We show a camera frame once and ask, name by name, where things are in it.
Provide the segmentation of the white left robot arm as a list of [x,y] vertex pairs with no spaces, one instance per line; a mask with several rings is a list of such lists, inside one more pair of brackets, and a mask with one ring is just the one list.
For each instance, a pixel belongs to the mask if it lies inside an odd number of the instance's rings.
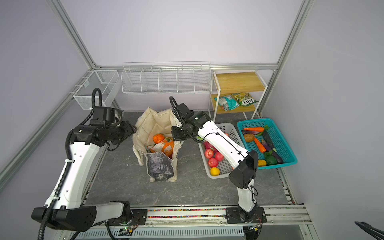
[[93,206],[83,205],[83,191],[91,166],[103,146],[111,151],[132,136],[137,128],[123,120],[122,112],[102,104],[102,91],[95,88],[91,95],[90,114],[74,129],[65,141],[65,165],[58,182],[43,207],[34,208],[32,219],[40,223],[38,239],[46,228],[74,231],[74,237],[91,227],[115,220],[129,224],[133,213],[129,202],[113,201]]

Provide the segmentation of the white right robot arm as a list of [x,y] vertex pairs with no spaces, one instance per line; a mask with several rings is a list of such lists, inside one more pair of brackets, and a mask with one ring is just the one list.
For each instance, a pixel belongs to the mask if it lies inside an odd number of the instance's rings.
[[258,153],[241,147],[217,127],[214,121],[203,111],[194,112],[184,103],[177,104],[170,96],[172,112],[179,123],[172,126],[172,137],[176,141],[192,139],[201,144],[210,143],[224,155],[233,168],[229,180],[237,187],[238,206],[226,208],[226,219],[229,224],[267,222],[264,208],[256,201],[258,192],[254,186],[258,169]]

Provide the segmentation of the cream canvas grocery bag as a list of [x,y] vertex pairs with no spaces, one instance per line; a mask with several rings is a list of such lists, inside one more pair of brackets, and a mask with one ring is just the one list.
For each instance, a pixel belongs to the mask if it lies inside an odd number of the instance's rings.
[[182,141],[172,137],[172,127],[178,127],[172,110],[156,112],[148,108],[137,120],[133,135],[133,151],[140,166],[147,168],[151,182],[177,180],[177,154]]

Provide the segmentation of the orange snack bag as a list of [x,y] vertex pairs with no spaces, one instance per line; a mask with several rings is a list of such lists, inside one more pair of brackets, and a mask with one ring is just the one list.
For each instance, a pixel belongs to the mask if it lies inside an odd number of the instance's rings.
[[171,159],[173,157],[173,152],[174,152],[174,143],[175,142],[173,140],[169,138],[165,138],[162,142],[155,145],[148,146],[147,148],[150,153],[162,152],[168,158]]

